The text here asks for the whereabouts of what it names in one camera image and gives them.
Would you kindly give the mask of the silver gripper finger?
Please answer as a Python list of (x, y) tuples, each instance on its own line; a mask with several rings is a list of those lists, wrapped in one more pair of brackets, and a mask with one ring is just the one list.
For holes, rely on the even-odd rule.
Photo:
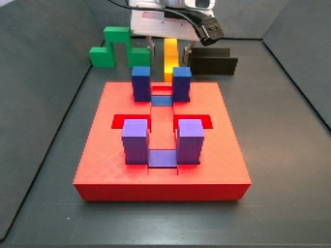
[(150, 59), (154, 58), (154, 42), (150, 36), (145, 36), (146, 49), (149, 50)]
[(182, 51), (182, 65), (186, 66), (188, 64), (188, 56), (190, 53), (190, 49), (193, 48), (193, 41), (188, 41), (186, 45), (184, 46), (184, 51)]

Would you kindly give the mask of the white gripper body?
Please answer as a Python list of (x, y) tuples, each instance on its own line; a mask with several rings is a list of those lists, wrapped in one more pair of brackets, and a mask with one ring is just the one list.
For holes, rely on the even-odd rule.
[(213, 15), (216, 0), (129, 0), (136, 7), (130, 15), (134, 34), (150, 37), (199, 41), (189, 12)]

